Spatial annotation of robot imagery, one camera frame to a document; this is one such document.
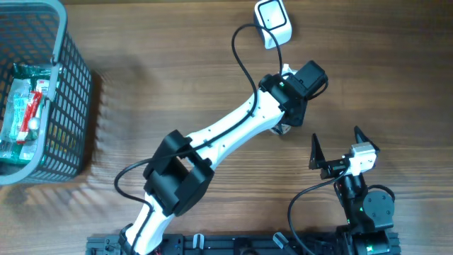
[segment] gray plastic basket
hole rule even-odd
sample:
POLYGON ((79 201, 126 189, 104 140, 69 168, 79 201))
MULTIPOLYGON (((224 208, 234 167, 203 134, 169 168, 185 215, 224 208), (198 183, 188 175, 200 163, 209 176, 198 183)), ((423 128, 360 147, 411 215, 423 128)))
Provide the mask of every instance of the gray plastic basket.
POLYGON ((52 74, 36 153, 26 166, 0 163, 0 185, 67 181, 82 167, 93 84, 60 2, 0 1, 1 124, 13 63, 48 65, 52 74))

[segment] wood grain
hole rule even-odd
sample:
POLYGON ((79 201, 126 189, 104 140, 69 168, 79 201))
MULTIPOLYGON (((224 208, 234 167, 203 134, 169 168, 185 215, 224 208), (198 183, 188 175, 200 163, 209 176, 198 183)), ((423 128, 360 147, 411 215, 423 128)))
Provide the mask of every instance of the wood grain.
MULTIPOLYGON (((133 222, 141 205, 119 196, 115 175, 150 157, 174 129, 206 127, 251 95, 231 53, 253 1, 67 6, 69 31, 97 76, 96 131, 86 170, 70 183, 0 190, 0 254, 83 254, 86 238, 133 222)), ((397 196, 404 254, 453 254, 453 6, 446 1, 288 1, 293 38, 283 60, 316 60, 330 86, 310 102, 302 127, 264 132, 217 169, 205 197, 168 232, 288 230, 286 209, 319 183, 307 168, 310 135, 335 159, 359 125, 382 149, 368 184, 397 196)), ((255 30, 237 48, 253 78, 277 72, 274 50, 255 30)), ((121 182, 142 196, 142 169, 121 182)), ((345 224, 333 189, 296 203, 298 230, 345 224)))

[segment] red package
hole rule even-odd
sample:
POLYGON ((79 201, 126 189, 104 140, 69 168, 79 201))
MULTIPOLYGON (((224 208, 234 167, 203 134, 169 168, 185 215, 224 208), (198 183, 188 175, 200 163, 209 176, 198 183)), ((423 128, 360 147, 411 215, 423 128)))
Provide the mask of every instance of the red package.
POLYGON ((23 121, 21 125, 21 131, 17 135, 16 142, 19 145, 25 144, 25 139, 28 135, 28 121, 36 115, 38 111, 38 106, 40 105, 42 98, 42 93, 37 91, 31 91, 30 96, 28 97, 27 108, 25 109, 25 114, 23 116, 23 121))

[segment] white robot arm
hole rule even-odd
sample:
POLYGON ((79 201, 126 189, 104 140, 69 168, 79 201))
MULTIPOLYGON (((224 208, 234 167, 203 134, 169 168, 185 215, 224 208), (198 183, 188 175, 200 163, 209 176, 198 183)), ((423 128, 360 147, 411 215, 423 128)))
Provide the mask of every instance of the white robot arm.
MULTIPOLYGON (((194 166, 191 172, 187 172, 176 157, 148 165, 144 172, 148 180, 144 187, 147 192, 145 200, 152 205, 153 212, 144 222, 149 212, 149 207, 144 205, 135 223, 122 231, 120 236, 125 251, 130 251, 143 224, 144 228, 134 246, 135 254, 149 254, 157 248, 170 221, 201 199, 217 166, 243 143, 265 130, 274 128, 281 134, 282 125, 302 124, 308 98, 327 82, 327 76, 313 61, 298 72, 292 71, 286 64, 282 73, 286 79, 279 74, 267 75, 260 82, 257 105, 251 117, 238 128, 186 157, 194 166)), ((253 100, 254 95, 215 124, 187 137, 182 137, 177 130, 173 131, 163 140, 154 156, 162 157, 206 143, 239 122, 251 110, 253 100)))

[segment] wooden table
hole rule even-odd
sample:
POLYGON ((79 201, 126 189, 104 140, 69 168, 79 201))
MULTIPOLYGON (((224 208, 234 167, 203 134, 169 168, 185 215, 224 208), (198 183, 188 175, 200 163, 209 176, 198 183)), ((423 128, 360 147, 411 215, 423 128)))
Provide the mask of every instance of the wooden table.
MULTIPOLYGON (((167 232, 288 230, 290 199, 320 182, 307 168, 311 134, 336 159, 359 125, 382 149, 365 178, 395 191, 403 253, 453 254, 453 8, 438 2, 286 1, 294 30, 283 60, 294 69, 316 60, 328 90, 310 102, 302 127, 264 132, 231 154, 167 232)), ((0 253, 83 254, 87 237, 133 222, 142 205, 115 192, 115 175, 152 156, 170 131, 206 127, 251 95, 230 44, 253 5, 68 6, 69 31, 98 76, 93 156, 70 183, 1 187, 0 253)), ((276 52, 256 30, 243 31, 237 48, 256 81, 277 72, 276 52)), ((121 185, 142 196, 142 168, 121 185)), ((302 197, 293 215, 298 230, 346 221, 332 187, 302 197)))

